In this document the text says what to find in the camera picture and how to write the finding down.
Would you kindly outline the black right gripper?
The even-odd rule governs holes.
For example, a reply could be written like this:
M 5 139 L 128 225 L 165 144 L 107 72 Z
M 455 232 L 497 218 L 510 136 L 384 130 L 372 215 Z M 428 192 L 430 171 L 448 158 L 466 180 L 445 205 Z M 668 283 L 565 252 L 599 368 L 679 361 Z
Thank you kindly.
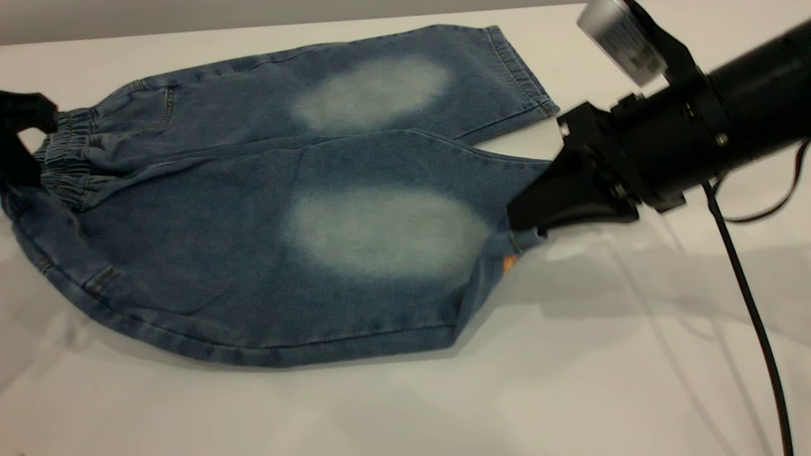
M 629 224 L 639 219 L 640 204 L 658 213 L 686 205 L 683 191 L 664 196 L 643 179 L 612 113 L 583 102 L 558 116 L 557 124 L 564 147 L 578 152 L 563 149 L 507 205 L 513 230 L 547 233 L 580 224 Z M 609 187 L 603 187 L 600 174 Z

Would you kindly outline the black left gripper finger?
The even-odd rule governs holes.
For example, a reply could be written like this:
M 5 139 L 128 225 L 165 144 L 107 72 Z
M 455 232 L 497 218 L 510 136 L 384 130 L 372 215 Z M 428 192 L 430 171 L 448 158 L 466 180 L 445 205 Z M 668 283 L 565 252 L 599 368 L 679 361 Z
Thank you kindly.
M 1 180 L 3 184 L 40 187 L 41 166 L 23 145 L 18 134 L 2 129 Z
M 17 134 L 37 128 L 50 134 L 58 129 L 58 107 L 41 93 L 1 91 L 1 131 Z

